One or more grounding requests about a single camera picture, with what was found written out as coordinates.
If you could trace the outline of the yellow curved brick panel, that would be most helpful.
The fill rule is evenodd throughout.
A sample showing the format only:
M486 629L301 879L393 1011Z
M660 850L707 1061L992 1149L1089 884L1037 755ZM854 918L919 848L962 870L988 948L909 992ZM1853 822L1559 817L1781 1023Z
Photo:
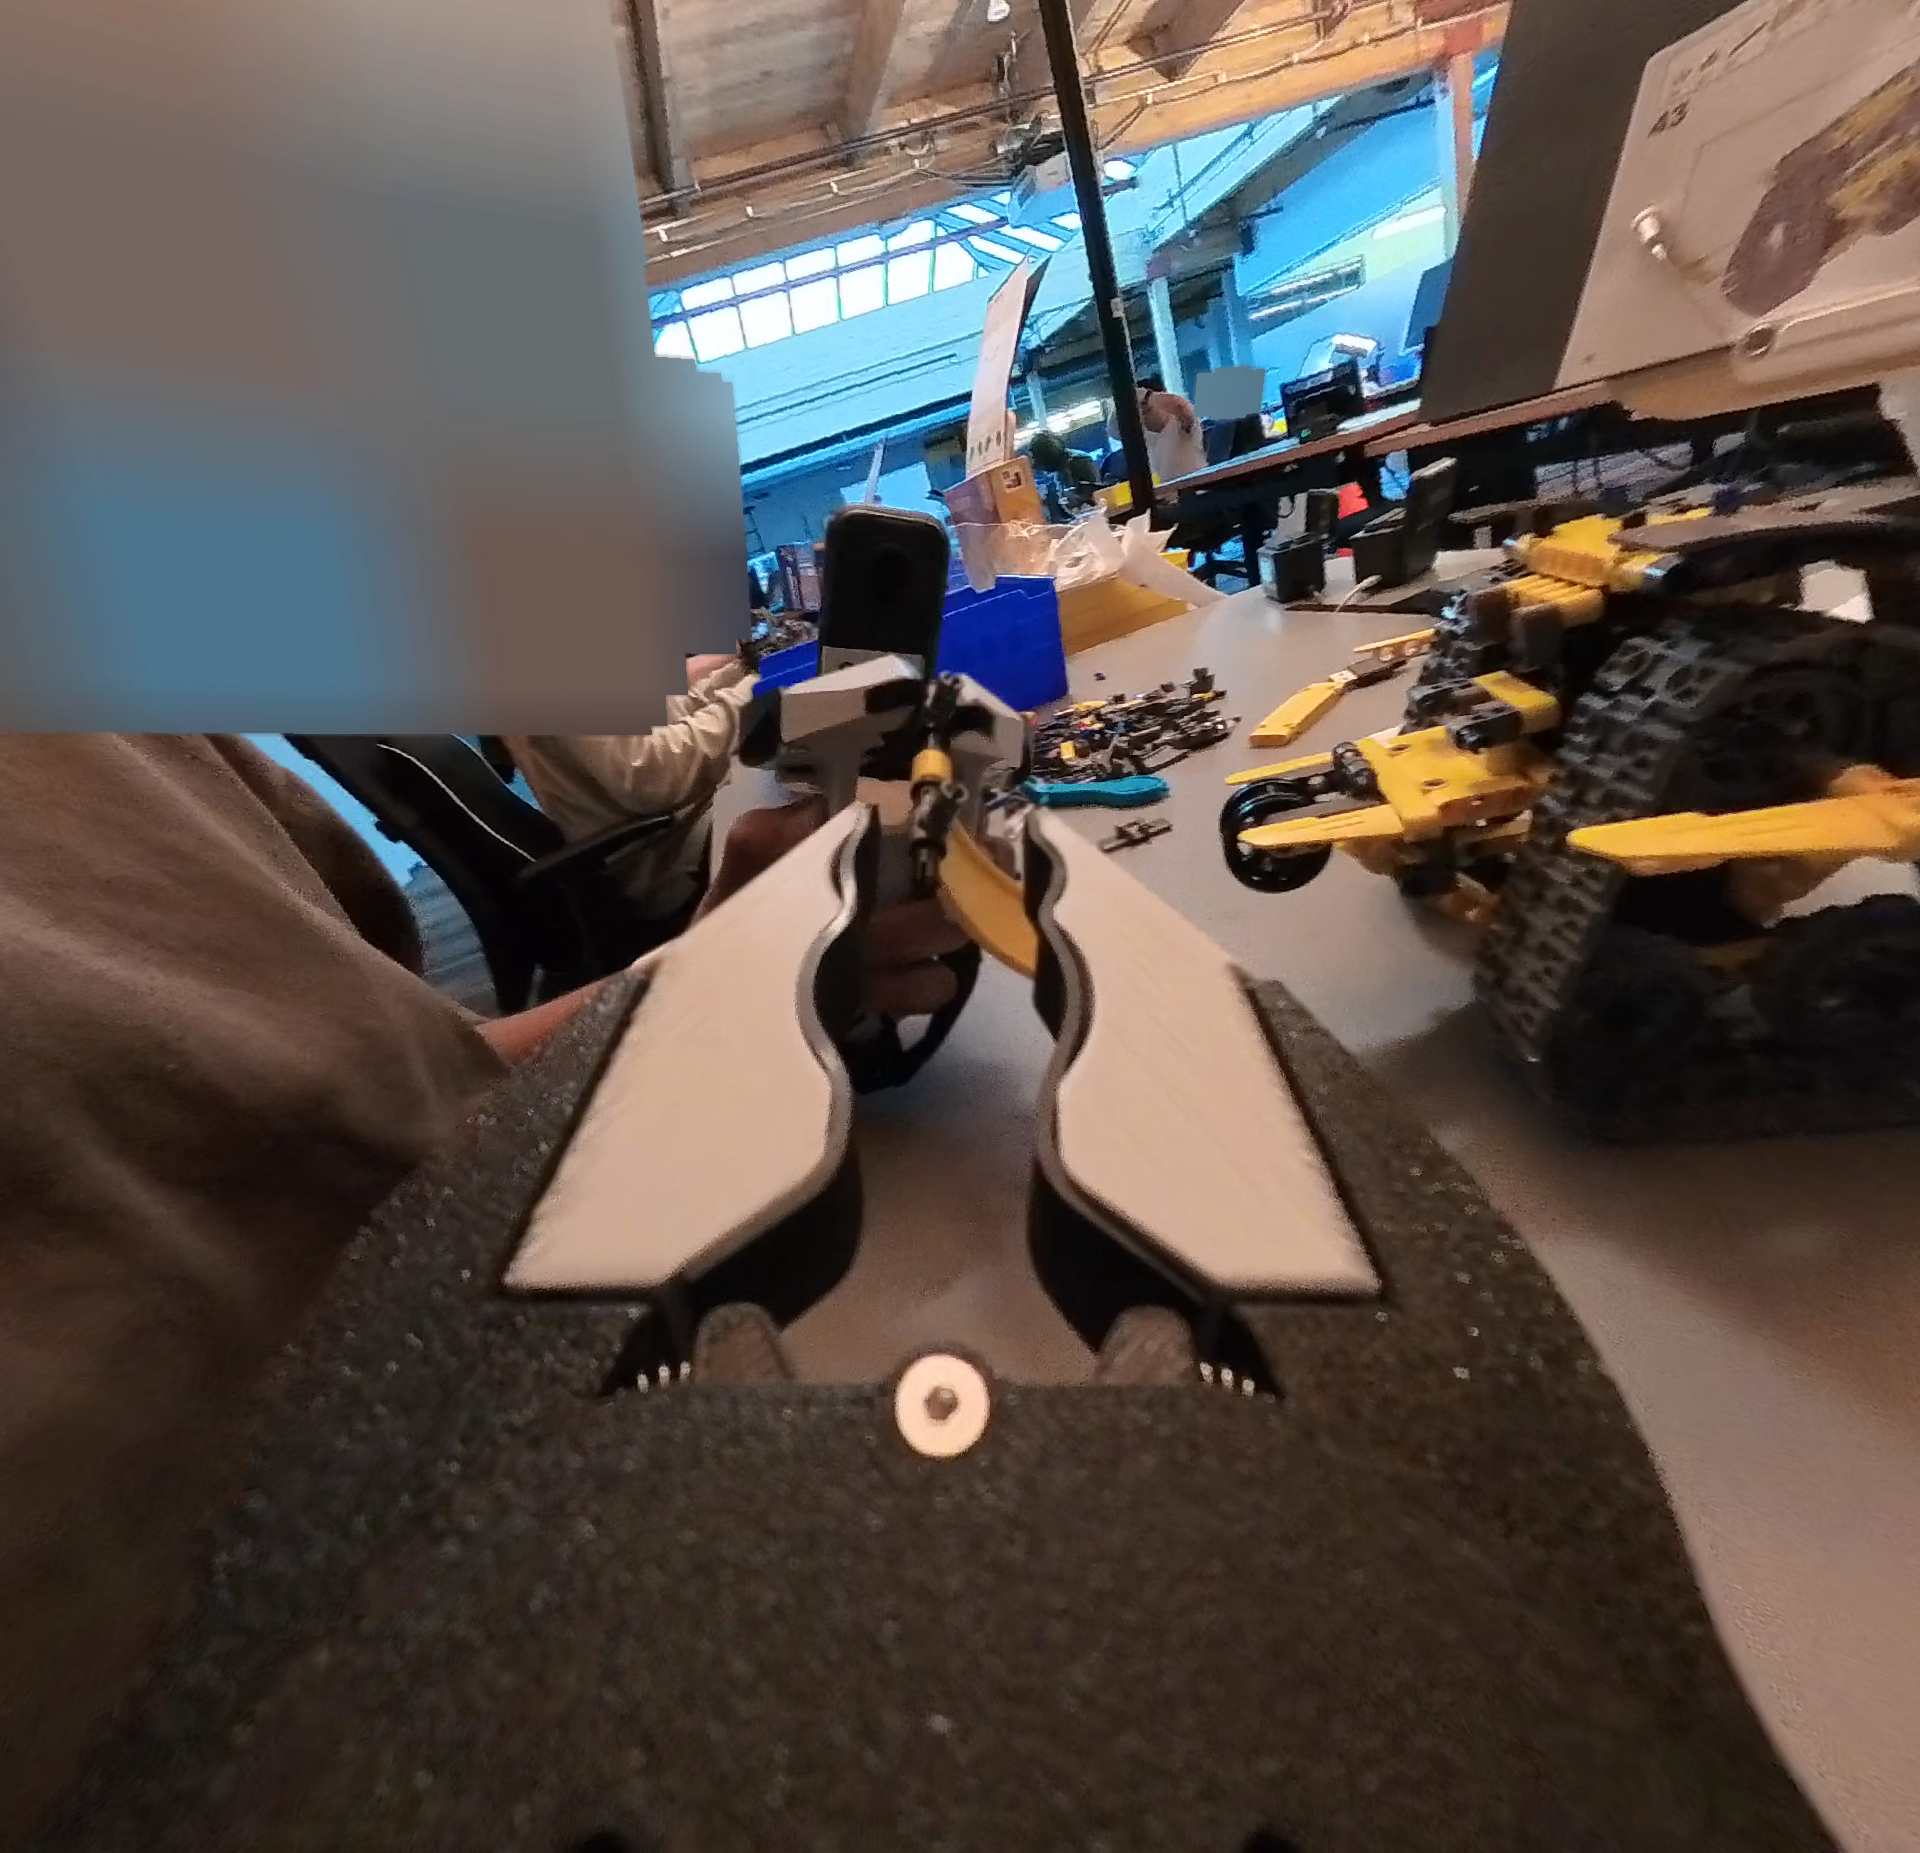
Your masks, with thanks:
M977 839L977 819L952 819L957 789L938 752L938 680L923 689L906 769L906 874L918 898L936 898L946 918L998 965L1025 979L1038 970L1038 933L1021 882Z

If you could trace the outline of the clear plastic bags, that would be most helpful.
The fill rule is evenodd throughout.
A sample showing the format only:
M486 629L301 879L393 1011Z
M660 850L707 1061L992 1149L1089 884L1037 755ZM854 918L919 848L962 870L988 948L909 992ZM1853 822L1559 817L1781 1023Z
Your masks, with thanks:
M1153 529L1147 516L1122 526L1085 514L1071 526L1042 523L952 523L952 538L975 591L1004 579L1043 579L1058 590L1088 590L1118 579L1143 591L1188 609L1211 606L1223 595L1175 565L1166 553L1170 529Z

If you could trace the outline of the yellow tracked brick vehicle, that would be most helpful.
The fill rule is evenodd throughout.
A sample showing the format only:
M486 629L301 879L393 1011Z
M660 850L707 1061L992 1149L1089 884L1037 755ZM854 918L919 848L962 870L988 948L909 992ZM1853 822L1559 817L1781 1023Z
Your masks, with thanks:
M1231 776L1240 884L1343 855L1473 927L1583 1137L1916 1126L1916 511L1581 516L1371 652L1397 725Z

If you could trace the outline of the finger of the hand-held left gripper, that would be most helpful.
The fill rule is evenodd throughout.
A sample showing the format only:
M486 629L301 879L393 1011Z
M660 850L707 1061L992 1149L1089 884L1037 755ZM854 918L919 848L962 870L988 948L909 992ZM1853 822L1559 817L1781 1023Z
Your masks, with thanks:
M846 805L868 752L919 707L918 658L868 658L759 691L740 712L739 763Z
M938 752L957 789L952 819L984 819L992 793L1025 775L1025 716L966 676L938 676Z

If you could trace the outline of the person's left forearm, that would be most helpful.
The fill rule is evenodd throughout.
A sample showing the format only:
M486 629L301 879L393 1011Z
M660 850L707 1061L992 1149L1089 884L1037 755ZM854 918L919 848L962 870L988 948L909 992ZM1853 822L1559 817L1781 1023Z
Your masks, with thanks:
M552 1045L604 1037L631 1012L637 984L632 970L621 970L509 1016L472 1016L468 1029L501 1067L515 1069Z

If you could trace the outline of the black metal pole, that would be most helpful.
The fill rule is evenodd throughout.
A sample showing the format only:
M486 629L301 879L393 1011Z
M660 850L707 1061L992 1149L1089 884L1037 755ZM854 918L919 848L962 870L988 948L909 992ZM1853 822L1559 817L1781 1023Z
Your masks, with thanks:
M1117 279L1117 257L1102 198L1102 162L1088 120L1088 90L1077 52L1077 33L1068 0L1037 0L1043 55L1051 73L1058 131L1081 238L1088 257L1091 312L1115 400L1117 434L1130 489L1130 516L1151 519L1156 486L1144 447L1144 430L1137 378L1132 369L1130 327Z

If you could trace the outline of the yellow plastic bin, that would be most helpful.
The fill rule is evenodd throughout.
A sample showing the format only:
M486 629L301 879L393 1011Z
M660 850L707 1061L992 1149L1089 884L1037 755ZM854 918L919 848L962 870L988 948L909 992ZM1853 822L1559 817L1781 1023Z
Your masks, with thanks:
M1192 600L1143 587L1117 572L1079 585L1054 582L1054 605L1066 658L1192 611Z

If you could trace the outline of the white paper sign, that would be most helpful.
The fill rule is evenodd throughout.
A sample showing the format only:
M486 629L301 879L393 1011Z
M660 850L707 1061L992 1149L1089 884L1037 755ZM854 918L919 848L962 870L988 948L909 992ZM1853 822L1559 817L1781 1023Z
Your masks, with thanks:
M970 384L964 477L972 478L1013 458L1013 369L1021 332L1048 259L1021 259L995 287L982 322Z

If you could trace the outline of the pile of black brick parts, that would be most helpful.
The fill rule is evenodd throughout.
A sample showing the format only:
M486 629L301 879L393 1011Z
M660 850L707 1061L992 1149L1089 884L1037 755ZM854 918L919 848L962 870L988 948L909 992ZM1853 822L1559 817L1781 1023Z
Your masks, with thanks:
M1237 725L1209 669L1138 693L1084 698L1028 721L1025 773L1042 784L1156 776L1224 742Z

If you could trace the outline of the long yellow brick piece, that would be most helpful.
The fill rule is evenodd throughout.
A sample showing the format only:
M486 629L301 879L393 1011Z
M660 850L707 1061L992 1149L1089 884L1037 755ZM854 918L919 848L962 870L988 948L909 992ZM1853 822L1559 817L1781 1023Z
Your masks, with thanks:
M1282 750L1305 736L1335 707L1362 689L1379 687L1397 677L1400 664L1346 667L1297 689L1289 699L1268 711L1247 735L1252 750Z

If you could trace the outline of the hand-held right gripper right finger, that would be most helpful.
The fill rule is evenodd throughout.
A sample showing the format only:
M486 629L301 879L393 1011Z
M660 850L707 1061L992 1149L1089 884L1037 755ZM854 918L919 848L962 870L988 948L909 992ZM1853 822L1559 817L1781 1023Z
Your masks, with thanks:
M1237 962L1070 830L1023 825L1056 1195L1205 1304L1373 1300L1379 1266Z

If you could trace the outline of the black office chair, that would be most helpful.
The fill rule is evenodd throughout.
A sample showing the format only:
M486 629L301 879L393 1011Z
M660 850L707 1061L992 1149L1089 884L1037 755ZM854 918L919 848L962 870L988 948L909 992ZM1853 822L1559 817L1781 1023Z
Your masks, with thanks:
M658 951L637 951L606 860L661 833L664 817L564 843L492 736L286 735L286 743L445 882L478 937L498 1015Z

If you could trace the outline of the person's left hand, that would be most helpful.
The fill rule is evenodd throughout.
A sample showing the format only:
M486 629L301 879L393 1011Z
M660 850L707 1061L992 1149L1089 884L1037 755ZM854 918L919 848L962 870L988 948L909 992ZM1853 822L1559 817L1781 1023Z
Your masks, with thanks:
M815 795L745 810L724 836L703 898L692 911L703 923L764 871L795 851L824 819ZM859 928L861 1008L868 1016L930 1016L957 997L952 957L968 943L936 901L887 901L872 907Z

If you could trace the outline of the black board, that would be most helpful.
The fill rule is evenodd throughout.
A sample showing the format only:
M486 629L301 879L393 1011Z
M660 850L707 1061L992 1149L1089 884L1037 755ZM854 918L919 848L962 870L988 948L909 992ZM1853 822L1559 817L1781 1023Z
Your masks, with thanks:
M1427 426L1556 389L1643 67L1743 0L1513 0L1451 276Z

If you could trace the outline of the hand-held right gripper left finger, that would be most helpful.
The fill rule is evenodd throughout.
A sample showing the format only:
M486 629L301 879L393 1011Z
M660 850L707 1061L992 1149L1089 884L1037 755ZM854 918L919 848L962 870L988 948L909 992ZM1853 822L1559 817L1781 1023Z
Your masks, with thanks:
M639 992L501 1272L515 1298L689 1296L813 1200L851 1149L827 1021L855 948L866 810L641 965Z

